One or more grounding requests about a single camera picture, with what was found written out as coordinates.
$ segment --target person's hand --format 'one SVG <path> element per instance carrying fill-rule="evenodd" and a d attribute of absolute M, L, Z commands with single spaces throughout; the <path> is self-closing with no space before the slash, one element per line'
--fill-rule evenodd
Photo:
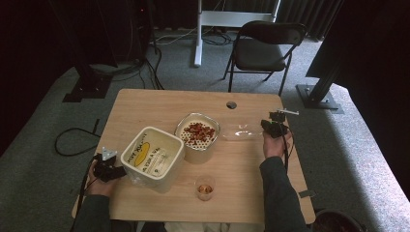
<path fill-rule="evenodd" d="M 284 154 L 284 146 L 289 147 L 289 143 L 287 142 L 292 137 L 292 133 L 290 131 L 284 136 L 286 140 L 286 144 L 283 142 L 282 137 L 273 138 L 267 132 L 263 132 L 263 154 L 265 155 L 265 159 L 270 157 L 279 157 L 282 158 Z"/>
<path fill-rule="evenodd" d="M 87 194 L 88 195 L 104 195 L 104 196 L 110 197 L 119 179 L 110 180 L 108 182 L 104 182 L 98 179 L 94 175 L 94 168 L 96 164 L 97 162 L 94 161 L 91 164 L 90 169 L 88 170 L 89 180 L 87 183 Z"/>

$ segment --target white desk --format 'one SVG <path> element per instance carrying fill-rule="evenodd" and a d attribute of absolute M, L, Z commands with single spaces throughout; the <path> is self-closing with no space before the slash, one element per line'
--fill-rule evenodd
<path fill-rule="evenodd" d="M 202 63 L 202 26 L 242 27 L 245 23 L 254 20 L 275 22 L 280 0 L 277 0 L 271 14 L 215 12 L 202 11 L 202 0 L 198 0 L 198 26 L 194 65 L 200 67 Z"/>

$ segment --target desk leg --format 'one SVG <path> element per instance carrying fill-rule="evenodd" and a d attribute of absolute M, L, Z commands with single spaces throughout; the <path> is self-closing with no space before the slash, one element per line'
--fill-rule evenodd
<path fill-rule="evenodd" d="M 272 21 L 273 22 L 277 21 L 279 6 L 280 6 L 280 0 L 275 1 L 274 10 L 272 11 Z"/>
<path fill-rule="evenodd" d="M 195 50 L 195 62 L 193 63 L 196 67 L 201 66 L 202 60 L 202 0 L 198 0 L 198 25 L 196 28 L 196 50 Z"/>

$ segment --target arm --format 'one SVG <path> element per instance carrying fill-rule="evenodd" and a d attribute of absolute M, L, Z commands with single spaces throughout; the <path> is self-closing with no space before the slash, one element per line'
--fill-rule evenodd
<path fill-rule="evenodd" d="M 265 160 L 260 164 L 263 180 L 265 231 L 309 231 L 301 212 L 299 198 L 283 167 L 283 139 L 264 132 Z"/>
<path fill-rule="evenodd" d="M 73 231 L 111 231 L 109 218 L 109 198 L 118 182 L 118 179 L 103 182 L 94 175 L 94 162 L 89 171 L 87 183 L 87 196 L 75 219 Z"/>

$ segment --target black chair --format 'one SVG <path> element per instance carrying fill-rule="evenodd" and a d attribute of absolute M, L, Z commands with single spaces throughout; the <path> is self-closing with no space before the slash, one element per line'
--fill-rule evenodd
<path fill-rule="evenodd" d="M 274 72 L 284 70 L 278 92 L 280 96 L 292 60 L 292 51 L 301 44 L 306 33 L 305 25 L 300 23 L 251 21 L 242 26 L 223 76 L 225 79 L 226 74 L 230 73 L 228 92 L 232 90 L 233 73 L 268 73 L 263 80 L 266 81 Z M 280 44 L 290 46 L 284 55 Z"/>
<path fill-rule="evenodd" d="M 126 220 L 112 219 L 111 220 L 111 231 L 112 232 L 132 232 L 133 222 Z"/>

